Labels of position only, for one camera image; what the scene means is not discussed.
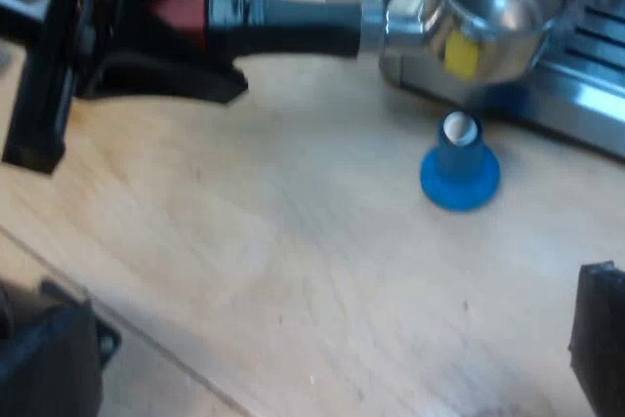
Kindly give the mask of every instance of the black plastic piece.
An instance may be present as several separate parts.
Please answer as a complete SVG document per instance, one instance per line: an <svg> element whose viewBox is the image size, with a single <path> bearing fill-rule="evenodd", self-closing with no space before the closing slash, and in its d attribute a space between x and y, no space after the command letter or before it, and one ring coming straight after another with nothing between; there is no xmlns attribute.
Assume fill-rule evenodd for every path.
<svg viewBox="0 0 625 417"><path fill-rule="evenodd" d="M571 366L598 417L625 415L625 272L614 263L579 273Z"/></svg>
<svg viewBox="0 0 625 417"><path fill-rule="evenodd" d="M28 56L3 161L53 173L74 96L169 95L227 104L247 90L231 62L209 57L154 16L149 2L51 0L38 33L29 28L23 41L17 38Z"/></svg>
<svg viewBox="0 0 625 417"><path fill-rule="evenodd" d="M262 53L353 58L360 47L360 4L294 0L206 0L211 54Z"/></svg>
<svg viewBox="0 0 625 417"><path fill-rule="evenodd" d="M191 40L157 19L146 0L117 0L112 31L105 54L81 68L80 98L166 95L227 104L247 90L241 72L207 61Z"/></svg>
<svg viewBox="0 0 625 417"><path fill-rule="evenodd" d="M63 137L74 93L68 25L77 0L51 0L21 75L2 160L52 173L63 158Z"/></svg>
<svg viewBox="0 0 625 417"><path fill-rule="evenodd" d="M96 417L103 364L116 350L103 338L118 346L119 335L89 302L49 281L41 291L0 281L0 415Z"/></svg>

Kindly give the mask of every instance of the stainless steel surface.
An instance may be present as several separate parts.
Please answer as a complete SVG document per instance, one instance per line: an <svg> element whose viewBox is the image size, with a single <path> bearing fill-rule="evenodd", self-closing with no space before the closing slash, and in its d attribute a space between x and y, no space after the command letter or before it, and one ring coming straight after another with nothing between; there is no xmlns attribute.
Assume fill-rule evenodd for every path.
<svg viewBox="0 0 625 417"><path fill-rule="evenodd" d="M362 4L362 24L360 26L359 55L375 54L384 50L384 30L386 10L381 3L364 2Z"/></svg>
<svg viewBox="0 0 625 417"><path fill-rule="evenodd" d="M450 113L442 122L442 132L455 146L468 146L478 137L476 120L463 111Z"/></svg>
<svg viewBox="0 0 625 417"><path fill-rule="evenodd" d="M423 0L390 0L414 14ZM428 56L383 56L398 86L454 104L483 106L625 157L625 0L569 0L540 61L521 81L477 87Z"/></svg>
<svg viewBox="0 0 625 417"><path fill-rule="evenodd" d="M562 7L563 0L424 0L414 15L371 17L383 24L363 26L361 49L382 44L382 54L430 54L464 80L509 81L534 66ZM385 37L372 38L374 31Z"/></svg>
<svg viewBox="0 0 625 417"><path fill-rule="evenodd" d="M430 41L435 57L449 61L449 40L460 33L474 43L467 47L477 56L463 78L498 83L517 79L534 66L563 0L426 0L424 5L432 9L428 17L440 15ZM447 64L446 69L453 68Z"/></svg>

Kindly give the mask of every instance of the stainless steel drip tray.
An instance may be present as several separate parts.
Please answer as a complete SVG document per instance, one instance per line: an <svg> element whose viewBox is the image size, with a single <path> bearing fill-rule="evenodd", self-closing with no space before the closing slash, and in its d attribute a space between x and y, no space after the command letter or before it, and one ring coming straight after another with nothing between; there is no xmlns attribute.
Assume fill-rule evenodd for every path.
<svg viewBox="0 0 625 417"><path fill-rule="evenodd" d="M380 0L414 12L420 0ZM568 0L541 60L520 82L472 87L423 57L384 57L397 85L476 105L625 157L625 0Z"/></svg>

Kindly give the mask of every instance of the portafilter handle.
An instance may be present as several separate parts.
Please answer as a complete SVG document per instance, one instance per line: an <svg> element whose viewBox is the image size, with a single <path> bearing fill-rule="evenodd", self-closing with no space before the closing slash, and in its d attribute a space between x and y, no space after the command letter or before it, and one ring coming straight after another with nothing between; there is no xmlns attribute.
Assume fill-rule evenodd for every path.
<svg viewBox="0 0 625 417"><path fill-rule="evenodd" d="M206 0L206 45L224 58L319 54L355 58L401 44L418 46L424 30L412 16L377 3L305 0Z"/></svg>

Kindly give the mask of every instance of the wooden countertop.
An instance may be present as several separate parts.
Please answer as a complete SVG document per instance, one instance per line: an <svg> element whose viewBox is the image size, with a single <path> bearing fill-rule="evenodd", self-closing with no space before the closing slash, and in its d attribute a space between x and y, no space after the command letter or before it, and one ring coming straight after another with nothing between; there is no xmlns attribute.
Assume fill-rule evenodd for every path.
<svg viewBox="0 0 625 417"><path fill-rule="evenodd" d="M592 414L566 348L579 267L625 259L621 164L487 122L501 190L449 214L443 106L375 63L239 65L231 108L77 103L54 178L0 168L1 229L250 415Z"/></svg>

